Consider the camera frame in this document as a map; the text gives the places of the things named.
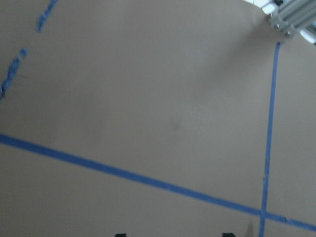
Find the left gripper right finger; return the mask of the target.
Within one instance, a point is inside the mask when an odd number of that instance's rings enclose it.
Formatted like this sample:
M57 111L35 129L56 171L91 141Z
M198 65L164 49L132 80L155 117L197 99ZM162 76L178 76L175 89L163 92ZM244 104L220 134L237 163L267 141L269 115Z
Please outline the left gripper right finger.
M234 233L222 233L222 237L235 237Z

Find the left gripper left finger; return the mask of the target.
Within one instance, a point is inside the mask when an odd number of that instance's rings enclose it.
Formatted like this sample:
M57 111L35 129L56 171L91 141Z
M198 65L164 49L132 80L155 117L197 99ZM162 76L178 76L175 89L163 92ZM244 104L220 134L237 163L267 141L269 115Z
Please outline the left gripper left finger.
M114 237L126 237L126 233L115 234Z

